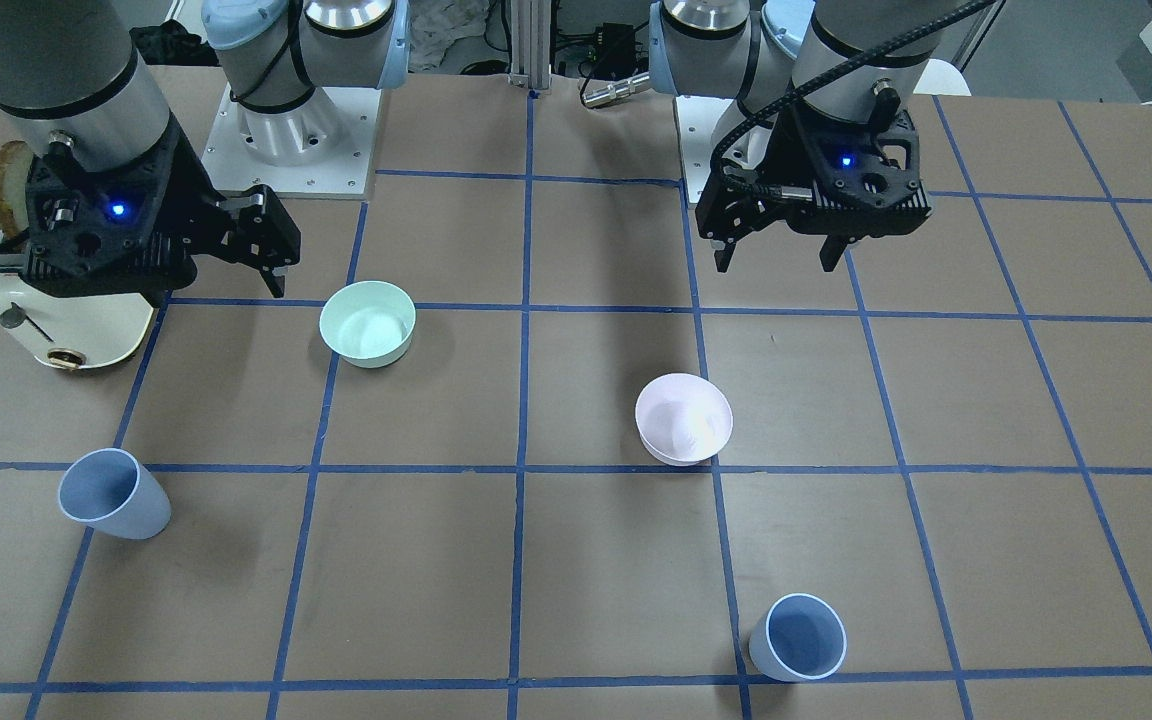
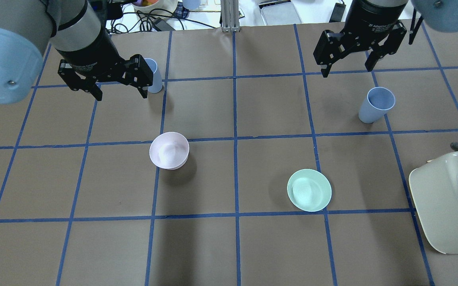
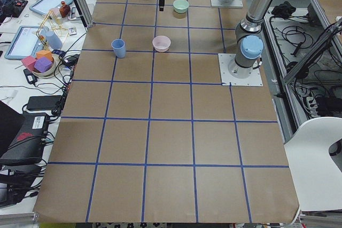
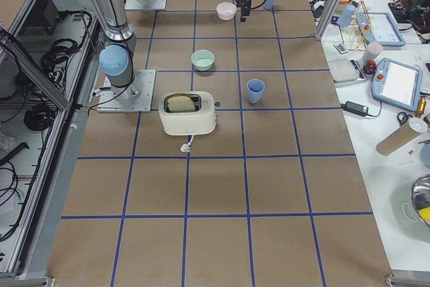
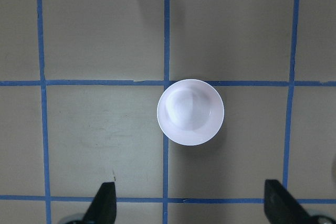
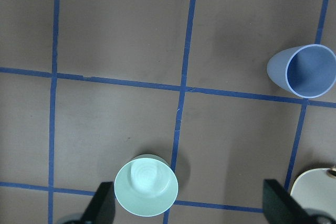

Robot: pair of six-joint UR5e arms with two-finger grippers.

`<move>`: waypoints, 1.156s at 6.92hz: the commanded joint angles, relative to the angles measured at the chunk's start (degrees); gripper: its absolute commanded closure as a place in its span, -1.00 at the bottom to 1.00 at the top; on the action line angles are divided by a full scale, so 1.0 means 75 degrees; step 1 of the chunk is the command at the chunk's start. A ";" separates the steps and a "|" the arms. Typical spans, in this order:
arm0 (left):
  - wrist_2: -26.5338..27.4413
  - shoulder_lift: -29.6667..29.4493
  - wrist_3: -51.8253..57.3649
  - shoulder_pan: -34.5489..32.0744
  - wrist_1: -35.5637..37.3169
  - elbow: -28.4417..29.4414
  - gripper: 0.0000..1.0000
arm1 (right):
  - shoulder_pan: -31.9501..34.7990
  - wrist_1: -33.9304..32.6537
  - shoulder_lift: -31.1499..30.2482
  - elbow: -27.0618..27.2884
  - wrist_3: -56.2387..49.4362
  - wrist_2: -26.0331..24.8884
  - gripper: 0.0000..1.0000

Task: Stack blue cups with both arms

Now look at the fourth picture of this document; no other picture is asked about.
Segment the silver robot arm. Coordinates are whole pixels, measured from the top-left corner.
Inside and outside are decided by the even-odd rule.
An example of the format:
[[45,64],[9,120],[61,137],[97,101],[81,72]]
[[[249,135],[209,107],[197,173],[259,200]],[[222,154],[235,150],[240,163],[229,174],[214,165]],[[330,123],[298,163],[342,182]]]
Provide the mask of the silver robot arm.
[[156,71],[134,68],[136,34],[129,26],[124,0],[91,1],[98,18],[104,21],[107,38],[107,46],[99,53],[99,65],[110,82],[112,98],[101,104],[115,104],[125,112],[149,109]]

